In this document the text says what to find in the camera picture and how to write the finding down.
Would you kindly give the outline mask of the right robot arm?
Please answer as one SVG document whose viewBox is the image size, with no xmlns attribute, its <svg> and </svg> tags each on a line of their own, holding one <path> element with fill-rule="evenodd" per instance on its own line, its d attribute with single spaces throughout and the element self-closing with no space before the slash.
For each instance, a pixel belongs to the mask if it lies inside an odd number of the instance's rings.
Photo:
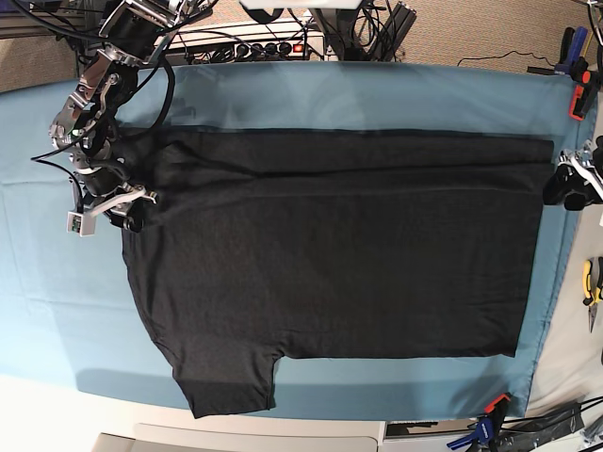
<svg viewBox="0 0 603 452">
<path fill-rule="evenodd" d="M 101 217 L 126 231 L 142 229 L 144 205 L 156 203 L 157 193 L 112 147 L 146 137 L 164 122 L 175 90 L 166 53 L 178 31 L 211 15 L 214 6 L 212 1 L 117 1 L 103 19 L 94 36 L 99 48 L 50 124 L 52 151 L 32 159 L 49 166 L 53 156 L 69 156 L 74 207 L 67 214 L 68 232 L 91 236 Z M 116 114 L 141 90 L 138 73 L 148 66 L 167 74 L 164 103 L 150 130 L 124 135 Z"/>
</svg>

